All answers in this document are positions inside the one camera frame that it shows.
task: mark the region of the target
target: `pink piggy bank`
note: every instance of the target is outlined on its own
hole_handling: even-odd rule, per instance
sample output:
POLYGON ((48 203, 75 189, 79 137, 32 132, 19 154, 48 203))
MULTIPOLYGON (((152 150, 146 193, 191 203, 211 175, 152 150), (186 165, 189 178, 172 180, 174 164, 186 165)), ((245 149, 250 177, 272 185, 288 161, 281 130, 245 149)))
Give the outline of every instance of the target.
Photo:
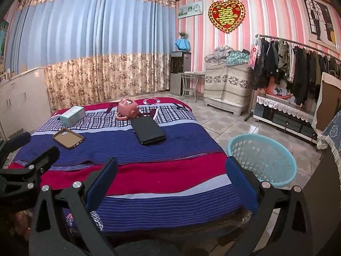
POLYGON ((116 114, 117 120, 128 120, 128 118, 135 118, 140 114, 139 105, 131 99, 123 98, 120 103, 118 103, 116 114))

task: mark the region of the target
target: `teal box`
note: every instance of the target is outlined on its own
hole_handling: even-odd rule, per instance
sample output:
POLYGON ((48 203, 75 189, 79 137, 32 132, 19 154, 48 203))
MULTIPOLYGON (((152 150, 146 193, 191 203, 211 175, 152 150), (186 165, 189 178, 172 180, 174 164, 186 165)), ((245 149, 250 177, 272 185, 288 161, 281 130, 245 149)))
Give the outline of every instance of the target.
POLYGON ((77 122, 85 117, 85 110, 83 107, 74 106, 59 116, 60 121, 66 127, 72 127, 77 122))

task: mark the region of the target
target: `silver bolt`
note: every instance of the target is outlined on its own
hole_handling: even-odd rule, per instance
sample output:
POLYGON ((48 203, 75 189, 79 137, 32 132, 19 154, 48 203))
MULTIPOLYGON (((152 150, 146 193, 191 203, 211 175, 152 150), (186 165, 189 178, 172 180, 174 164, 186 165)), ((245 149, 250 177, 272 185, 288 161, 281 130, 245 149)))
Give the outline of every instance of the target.
POLYGON ((302 189, 301 189, 300 186, 294 186, 294 191, 295 191, 295 192, 301 192, 302 189))
POLYGON ((42 191, 48 191, 50 189, 49 185, 42 186, 42 191))
POLYGON ((74 187, 75 189, 78 189, 82 186, 82 182, 81 181, 76 181, 73 182, 72 187, 74 187))
POLYGON ((271 184, 269 182, 267 182, 267 181, 263 181, 262 182, 262 187, 265 188, 265 189, 268 189, 268 188, 271 187, 271 184))

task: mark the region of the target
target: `white dresser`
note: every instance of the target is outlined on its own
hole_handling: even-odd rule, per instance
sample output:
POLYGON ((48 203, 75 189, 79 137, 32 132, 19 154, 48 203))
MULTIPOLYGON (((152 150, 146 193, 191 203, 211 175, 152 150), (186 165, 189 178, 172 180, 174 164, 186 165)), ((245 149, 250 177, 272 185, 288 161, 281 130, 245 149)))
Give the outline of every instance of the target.
POLYGON ((0 123, 3 137, 20 129, 37 130, 50 116, 44 70, 34 68, 0 85, 0 123))

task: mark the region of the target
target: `laundry basket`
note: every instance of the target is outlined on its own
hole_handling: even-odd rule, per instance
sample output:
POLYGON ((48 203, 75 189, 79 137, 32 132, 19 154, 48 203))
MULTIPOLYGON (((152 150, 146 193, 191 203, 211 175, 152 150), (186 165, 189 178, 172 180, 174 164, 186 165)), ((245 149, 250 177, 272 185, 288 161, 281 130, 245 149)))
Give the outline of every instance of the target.
POLYGON ((227 146, 227 155, 234 156, 260 182, 268 181, 275 188, 288 186, 296 176, 294 157, 282 144, 269 137, 257 134, 238 135, 227 146))

